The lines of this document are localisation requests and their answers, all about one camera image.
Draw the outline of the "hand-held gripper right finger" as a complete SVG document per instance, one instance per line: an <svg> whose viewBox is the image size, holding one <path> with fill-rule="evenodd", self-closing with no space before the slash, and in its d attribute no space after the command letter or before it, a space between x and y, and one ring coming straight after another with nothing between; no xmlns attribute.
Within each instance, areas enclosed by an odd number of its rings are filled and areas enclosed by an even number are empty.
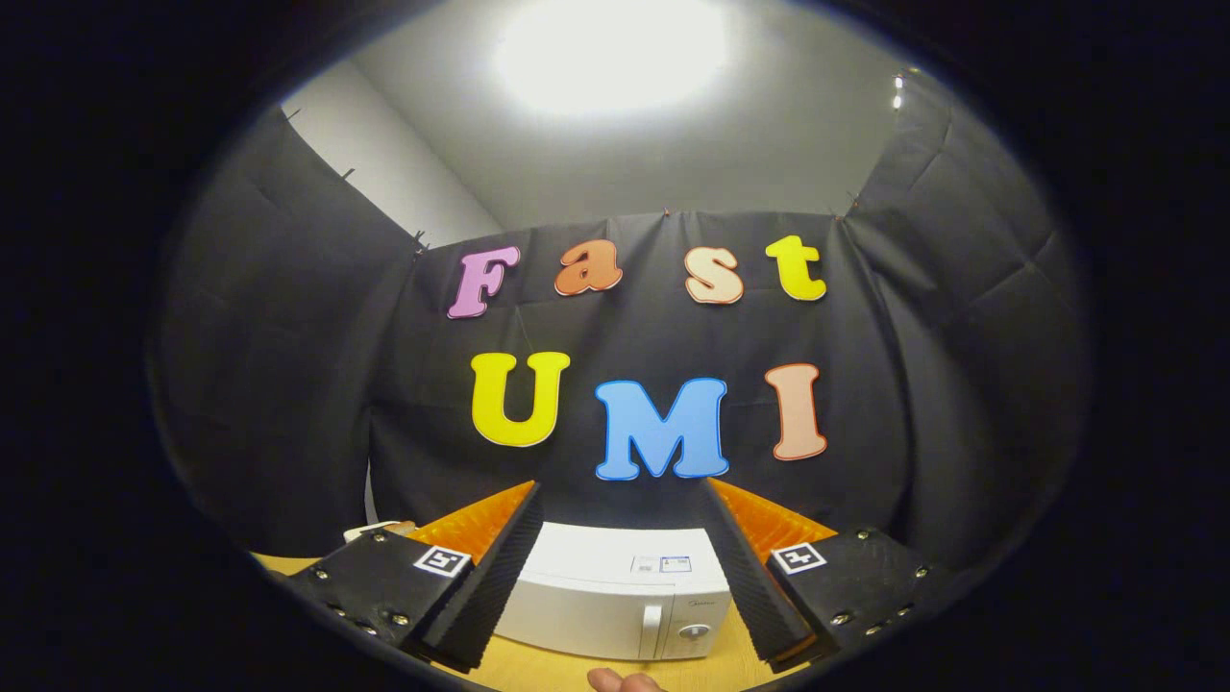
<svg viewBox="0 0 1230 692"><path fill-rule="evenodd" d="M954 572L875 527L834 530L708 478L701 520L756 658L852 658L945 608Z"/></svg>

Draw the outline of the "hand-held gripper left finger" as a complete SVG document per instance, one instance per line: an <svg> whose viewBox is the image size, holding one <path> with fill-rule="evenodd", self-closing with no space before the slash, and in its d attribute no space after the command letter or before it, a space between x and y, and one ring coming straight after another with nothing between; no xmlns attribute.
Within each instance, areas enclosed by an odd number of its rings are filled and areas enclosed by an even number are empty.
<svg viewBox="0 0 1230 692"><path fill-rule="evenodd" d="M287 586L368 639L470 674L544 526L539 490L523 482L426 526L355 531Z"/></svg>

